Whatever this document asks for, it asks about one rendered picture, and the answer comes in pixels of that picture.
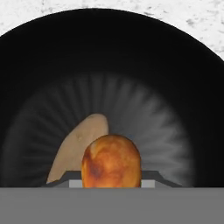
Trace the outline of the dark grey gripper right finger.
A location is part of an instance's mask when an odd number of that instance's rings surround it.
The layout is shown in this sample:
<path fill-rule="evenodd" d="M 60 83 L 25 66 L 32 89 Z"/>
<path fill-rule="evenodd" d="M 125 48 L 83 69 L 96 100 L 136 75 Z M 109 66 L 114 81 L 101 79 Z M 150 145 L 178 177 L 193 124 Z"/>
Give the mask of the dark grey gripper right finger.
<path fill-rule="evenodd" d="M 158 171 L 142 171 L 142 188 L 180 188 L 179 184 L 165 179 Z"/>

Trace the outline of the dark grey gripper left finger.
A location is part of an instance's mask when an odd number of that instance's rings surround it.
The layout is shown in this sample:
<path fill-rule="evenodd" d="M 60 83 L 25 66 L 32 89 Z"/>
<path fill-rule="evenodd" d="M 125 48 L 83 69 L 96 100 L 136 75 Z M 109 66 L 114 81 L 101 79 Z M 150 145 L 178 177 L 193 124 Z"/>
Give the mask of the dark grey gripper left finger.
<path fill-rule="evenodd" d="M 45 187 L 82 188 L 81 172 L 66 171 L 59 180 L 45 184 Z"/>

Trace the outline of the tan sweet potato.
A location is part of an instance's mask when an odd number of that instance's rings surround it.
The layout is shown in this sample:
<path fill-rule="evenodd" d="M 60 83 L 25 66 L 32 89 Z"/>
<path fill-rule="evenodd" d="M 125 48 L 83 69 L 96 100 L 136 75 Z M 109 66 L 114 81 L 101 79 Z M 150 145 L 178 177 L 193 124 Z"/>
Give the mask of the tan sweet potato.
<path fill-rule="evenodd" d="M 108 133 L 109 124 L 105 115 L 92 114 L 80 122 L 59 147 L 46 183 L 59 180 L 66 171 L 79 171 L 85 149 Z"/>

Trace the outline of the black ribbed bowl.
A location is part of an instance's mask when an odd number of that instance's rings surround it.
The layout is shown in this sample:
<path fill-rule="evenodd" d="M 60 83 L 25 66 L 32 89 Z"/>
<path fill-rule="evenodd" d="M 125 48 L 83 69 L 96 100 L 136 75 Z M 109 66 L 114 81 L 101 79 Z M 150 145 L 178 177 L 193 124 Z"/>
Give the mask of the black ribbed bowl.
<path fill-rule="evenodd" d="M 142 167 L 224 187 L 224 60 L 155 18 L 68 10 L 0 36 L 0 186 L 42 186 L 69 132 L 99 113 Z"/>

